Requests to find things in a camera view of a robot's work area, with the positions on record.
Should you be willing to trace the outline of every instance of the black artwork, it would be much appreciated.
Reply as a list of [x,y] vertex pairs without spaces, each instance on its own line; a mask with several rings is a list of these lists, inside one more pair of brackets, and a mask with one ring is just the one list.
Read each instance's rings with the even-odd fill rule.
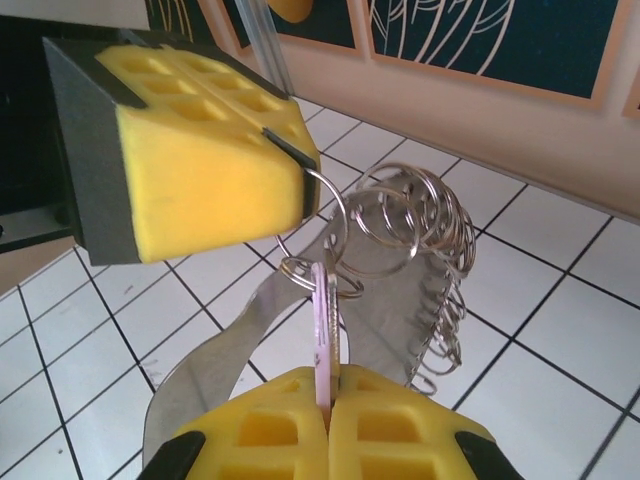
[[146,0],[149,28],[179,33],[203,45],[215,45],[198,0]]
[[375,52],[591,98],[618,0],[369,0]]
[[[308,16],[296,23],[287,21],[272,10],[276,31],[293,37],[355,49],[348,0],[315,0],[310,3],[313,6]],[[240,48],[247,47],[251,42],[235,0],[223,0],[223,4],[238,37]]]

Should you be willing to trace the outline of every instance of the white line drawing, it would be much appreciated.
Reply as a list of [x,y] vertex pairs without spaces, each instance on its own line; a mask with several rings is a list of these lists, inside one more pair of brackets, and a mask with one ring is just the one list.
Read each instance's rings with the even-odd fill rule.
[[[387,54],[386,45],[393,31],[393,36],[398,40],[397,52],[389,54],[409,60],[406,57],[406,39],[409,29],[416,22],[418,14],[431,13],[433,19],[429,30],[419,51],[412,58],[416,63],[433,64],[437,56],[449,45],[449,42],[458,42],[461,38],[460,35],[464,35],[464,40],[455,53],[447,59],[444,68],[454,68],[456,61],[468,48],[474,36],[483,34],[495,36],[493,45],[486,52],[486,57],[483,57],[482,64],[477,68],[477,71],[472,72],[476,75],[482,75],[493,61],[504,40],[515,2],[516,0],[504,0],[496,6],[496,2],[489,0],[389,0],[389,2],[380,1],[377,3],[372,0],[369,16],[371,28],[376,29],[385,39],[385,51],[379,53]],[[469,27],[470,16],[473,16],[471,27]],[[436,33],[438,34],[437,38],[440,39],[437,44],[434,43]]]

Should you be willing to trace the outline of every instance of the dark background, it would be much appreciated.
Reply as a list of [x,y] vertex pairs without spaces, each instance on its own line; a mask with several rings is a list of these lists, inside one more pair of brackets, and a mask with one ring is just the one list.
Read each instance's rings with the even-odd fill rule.
[[[209,29],[207,20],[204,18],[204,14],[202,13],[202,10],[200,10],[200,5],[198,4],[198,0],[182,0],[182,1],[189,15],[189,22],[191,24],[191,32],[193,34],[194,43],[200,43],[203,45],[215,45],[216,41],[213,39],[213,35],[211,34],[211,30]],[[171,9],[171,18],[172,18],[171,32],[182,34],[185,37],[188,37],[186,23],[185,23],[185,31],[183,32],[180,29],[178,10],[176,9],[176,4],[174,1],[167,2],[167,0],[146,0],[147,17],[149,18],[149,28],[151,28],[151,30],[164,31],[164,23],[162,22],[162,15],[160,14],[160,2],[162,2],[162,7],[164,8],[164,12],[166,16],[168,16],[168,9],[169,8]]]
[[[391,0],[376,0],[379,11],[385,11]],[[409,8],[417,0],[409,0]],[[445,11],[452,0],[447,0]],[[479,8],[479,0],[469,9],[468,17]],[[502,0],[490,0],[488,10],[493,11]],[[618,0],[516,0],[511,21],[503,42],[483,76],[520,85],[541,88],[558,93],[590,98]],[[460,5],[454,13],[459,12]],[[453,18],[445,18],[444,25]],[[405,35],[403,58],[414,60],[433,22],[432,12],[421,12],[416,23]],[[446,66],[468,32],[464,21],[433,59],[432,65]],[[377,53],[396,56],[400,33],[398,26],[391,29],[386,41],[379,32],[373,33]],[[490,51],[499,27],[482,35],[474,35],[464,53],[450,68],[475,73]],[[434,38],[435,44],[440,37]]]
[[[240,47],[248,46],[250,44],[249,37],[242,24],[236,2],[223,0],[223,3],[240,42]],[[341,47],[356,47],[347,0],[315,0],[309,17],[303,22],[295,24],[289,23],[273,13],[273,23],[279,33]]]

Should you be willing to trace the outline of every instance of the white tile floor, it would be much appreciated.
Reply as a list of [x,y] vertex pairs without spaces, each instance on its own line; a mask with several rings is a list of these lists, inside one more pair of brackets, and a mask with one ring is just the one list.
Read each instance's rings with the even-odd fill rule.
[[[341,189],[385,158],[420,165],[443,175],[480,229],[463,284],[464,365],[439,379],[435,399],[486,425],[528,480],[638,478],[640,227],[301,105]],[[324,222],[292,232],[292,250]],[[280,258],[267,239],[104,269],[77,249],[3,296],[0,477],[135,478],[154,389],[231,323]],[[309,316],[308,302],[283,314],[234,394],[310,364]]]

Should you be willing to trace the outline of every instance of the framed picture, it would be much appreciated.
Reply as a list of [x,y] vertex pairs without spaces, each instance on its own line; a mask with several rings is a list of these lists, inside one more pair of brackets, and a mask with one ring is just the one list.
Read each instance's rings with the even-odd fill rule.
[[145,0],[151,30],[184,35],[195,43],[220,45],[206,2],[199,0]]
[[362,0],[378,61],[600,108],[633,0]]
[[623,115],[629,118],[640,120],[640,68],[636,73],[636,79],[633,81],[629,98],[624,106]]
[[[218,0],[239,51],[251,42],[235,0]],[[269,0],[273,23],[283,39],[317,48],[362,54],[354,20],[353,2],[348,0]]]

